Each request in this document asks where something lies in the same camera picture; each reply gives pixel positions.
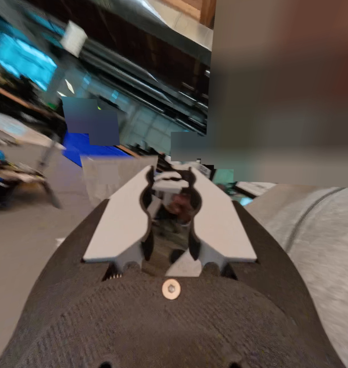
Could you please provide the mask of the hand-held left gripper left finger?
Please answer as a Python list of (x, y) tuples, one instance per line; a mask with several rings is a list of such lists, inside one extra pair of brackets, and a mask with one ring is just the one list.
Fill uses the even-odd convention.
[(153, 252), (154, 167), (148, 165), (108, 200), (83, 256), (84, 263), (110, 263), (119, 272), (135, 263), (142, 268)]

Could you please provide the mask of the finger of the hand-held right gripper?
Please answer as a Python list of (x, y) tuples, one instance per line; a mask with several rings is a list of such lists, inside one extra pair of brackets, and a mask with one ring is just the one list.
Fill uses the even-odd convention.
[(182, 174), (181, 172), (161, 172), (155, 175), (154, 180), (156, 182), (159, 182), (159, 181), (173, 181), (173, 182), (186, 181), (188, 182), (189, 181), (186, 173)]
[(154, 191), (167, 192), (171, 194), (179, 194), (183, 187), (183, 181), (158, 181), (153, 184)]

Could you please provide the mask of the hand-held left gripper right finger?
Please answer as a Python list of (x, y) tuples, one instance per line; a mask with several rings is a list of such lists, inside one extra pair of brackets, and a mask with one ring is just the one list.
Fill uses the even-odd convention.
[(255, 263), (257, 255), (231, 198), (194, 167), (191, 189), (197, 196), (189, 250), (201, 266), (214, 263), (220, 271), (232, 262)]

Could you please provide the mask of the zebra striped lego helicopter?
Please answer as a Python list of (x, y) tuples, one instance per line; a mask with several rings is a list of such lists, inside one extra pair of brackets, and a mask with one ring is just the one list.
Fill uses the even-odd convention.
[(0, 208), (6, 207), (14, 191), (22, 184), (36, 184), (44, 189), (50, 203), (55, 208), (61, 209), (61, 203), (45, 176), (45, 170), (58, 144), (59, 137), (53, 134), (51, 143), (46, 147), (35, 168), (22, 163), (13, 164), (5, 159), (0, 160)]

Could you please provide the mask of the person's right hand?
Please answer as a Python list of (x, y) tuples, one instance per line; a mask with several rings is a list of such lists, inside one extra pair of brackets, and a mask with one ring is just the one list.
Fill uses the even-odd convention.
[(193, 207), (190, 204), (190, 195), (186, 193), (174, 194), (166, 210), (174, 215), (180, 225), (186, 226), (190, 223)]

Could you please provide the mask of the blue plastic bin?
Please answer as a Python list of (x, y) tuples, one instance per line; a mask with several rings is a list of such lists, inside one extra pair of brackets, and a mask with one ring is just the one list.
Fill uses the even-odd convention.
[(133, 157), (125, 148), (91, 145), (89, 135), (82, 133), (70, 133), (67, 131), (64, 136), (63, 146), (65, 147), (63, 155), (79, 167), (82, 166), (81, 157)]

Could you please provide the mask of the person's grey hoodie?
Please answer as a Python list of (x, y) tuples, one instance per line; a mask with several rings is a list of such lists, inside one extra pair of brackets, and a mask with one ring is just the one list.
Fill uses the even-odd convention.
[(348, 367), (348, 188), (277, 184), (245, 209), (293, 261)]

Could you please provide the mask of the large printed cardboard sheet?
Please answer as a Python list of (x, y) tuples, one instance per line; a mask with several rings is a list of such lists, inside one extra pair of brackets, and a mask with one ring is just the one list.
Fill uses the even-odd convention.
[(50, 147), (52, 139), (29, 128), (22, 122), (0, 113), (0, 146), (36, 145)]

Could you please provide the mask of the hanging white paper sign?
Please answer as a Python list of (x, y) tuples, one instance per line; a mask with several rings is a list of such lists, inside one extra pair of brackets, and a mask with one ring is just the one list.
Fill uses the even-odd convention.
[(78, 58), (86, 40), (87, 34), (84, 29), (69, 20), (65, 33), (60, 41), (63, 49)]

